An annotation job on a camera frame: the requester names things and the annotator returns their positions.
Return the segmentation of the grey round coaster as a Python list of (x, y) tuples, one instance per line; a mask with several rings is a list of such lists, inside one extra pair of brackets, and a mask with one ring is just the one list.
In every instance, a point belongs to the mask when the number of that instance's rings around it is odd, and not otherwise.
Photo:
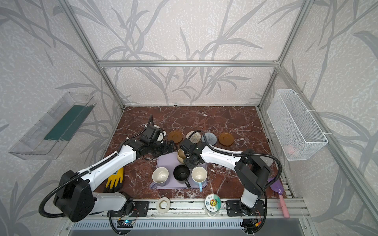
[(202, 136), (201, 140), (202, 142), (205, 142), (205, 138), (208, 142), (208, 144), (214, 146), (217, 143), (217, 137), (214, 133), (207, 132), (204, 136)]

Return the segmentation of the white mug blue handle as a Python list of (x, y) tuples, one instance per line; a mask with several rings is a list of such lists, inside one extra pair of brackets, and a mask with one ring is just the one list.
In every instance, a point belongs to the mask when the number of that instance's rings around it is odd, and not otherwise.
[(200, 192), (203, 191), (203, 183), (207, 180), (207, 171), (203, 167), (195, 167), (191, 173), (192, 179), (199, 186)]

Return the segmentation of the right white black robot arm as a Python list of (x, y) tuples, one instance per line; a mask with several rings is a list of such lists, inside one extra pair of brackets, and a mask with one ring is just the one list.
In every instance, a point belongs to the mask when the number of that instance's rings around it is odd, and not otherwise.
[[(184, 163), (191, 170), (199, 164), (213, 163), (235, 171), (244, 187), (239, 205), (245, 212), (255, 207), (267, 188), (280, 179), (283, 170), (280, 160), (270, 154), (234, 152), (216, 148), (206, 142), (195, 144), (189, 139), (185, 139), (180, 148), (186, 157)], [(271, 168), (262, 157), (273, 160), (277, 165), (278, 172), (272, 180), (269, 180)]]

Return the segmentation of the beige mug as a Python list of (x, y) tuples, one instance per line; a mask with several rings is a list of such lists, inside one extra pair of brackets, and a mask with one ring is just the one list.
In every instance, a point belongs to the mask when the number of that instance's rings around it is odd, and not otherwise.
[(185, 153), (184, 151), (180, 148), (178, 149), (177, 151), (177, 160), (181, 163), (181, 164), (185, 164), (184, 160), (186, 159), (187, 157), (185, 156)]

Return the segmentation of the beige spiral woven coaster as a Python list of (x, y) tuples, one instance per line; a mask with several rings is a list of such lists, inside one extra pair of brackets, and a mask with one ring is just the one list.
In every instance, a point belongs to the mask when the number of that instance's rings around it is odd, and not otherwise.
[(189, 139), (192, 143), (197, 144), (201, 141), (201, 133), (196, 132), (192, 135), (195, 131), (190, 131), (186, 134), (186, 138)]

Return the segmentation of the amber brown coaster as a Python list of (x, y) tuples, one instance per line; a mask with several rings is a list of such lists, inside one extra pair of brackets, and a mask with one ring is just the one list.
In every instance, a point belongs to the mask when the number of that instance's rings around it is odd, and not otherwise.
[(219, 135), (219, 143), (223, 146), (231, 146), (234, 143), (234, 136), (231, 133), (223, 132)]

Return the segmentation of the brown wooden coaster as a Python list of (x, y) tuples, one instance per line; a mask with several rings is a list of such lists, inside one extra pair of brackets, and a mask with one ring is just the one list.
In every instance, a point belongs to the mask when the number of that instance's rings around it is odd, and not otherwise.
[(167, 140), (168, 141), (173, 141), (175, 144), (178, 144), (180, 143), (182, 140), (183, 140), (183, 134), (181, 131), (179, 130), (174, 130), (174, 131), (171, 131), (169, 134), (168, 134), (168, 137), (167, 137)]

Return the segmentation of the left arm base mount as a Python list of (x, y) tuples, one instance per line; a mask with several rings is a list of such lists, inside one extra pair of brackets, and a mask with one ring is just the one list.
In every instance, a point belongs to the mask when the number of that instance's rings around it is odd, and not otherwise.
[(112, 218), (123, 217), (146, 217), (149, 208), (149, 201), (133, 201), (127, 202), (126, 205), (119, 211), (109, 211), (107, 216)]

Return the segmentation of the black mug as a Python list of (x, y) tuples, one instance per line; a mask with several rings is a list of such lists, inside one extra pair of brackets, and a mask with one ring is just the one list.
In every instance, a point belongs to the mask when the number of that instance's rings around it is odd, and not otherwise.
[(191, 187), (189, 183), (190, 169), (186, 165), (176, 166), (173, 175), (178, 183), (185, 184), (187, 188)]

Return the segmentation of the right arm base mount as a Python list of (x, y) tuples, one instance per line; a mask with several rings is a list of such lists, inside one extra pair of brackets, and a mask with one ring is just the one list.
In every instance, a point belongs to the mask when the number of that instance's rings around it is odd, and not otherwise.
[(257, 200), (252, 208), (242, 206), (239, 200), (228, 200), (225, 202), (225, 207), (227, 210), (227, 216), (240, 216), (240, 217), (250, 217), (258, 216), (265, 217), (267, 215), (267, 207), (265, 202), (262, 200)]

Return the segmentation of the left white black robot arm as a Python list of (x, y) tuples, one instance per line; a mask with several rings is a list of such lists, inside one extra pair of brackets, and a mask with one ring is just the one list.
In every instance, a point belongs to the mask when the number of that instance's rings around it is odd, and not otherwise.
[(58, 187), (40, 203), (38, 212), (46, 218), (68, 217), (78, 222), (92, 213), (119, 211), (127, 197), (120, 193), (96, 193), (96, 188), (122, 167), (138, 158), (152, 154), (155, 157), (170, 153), (164, 140), (164, 131), (154, 125), (147, 126), (139, 138), (131, 138), (119, 149), (96, 164), (79, 172), (64, 173)]

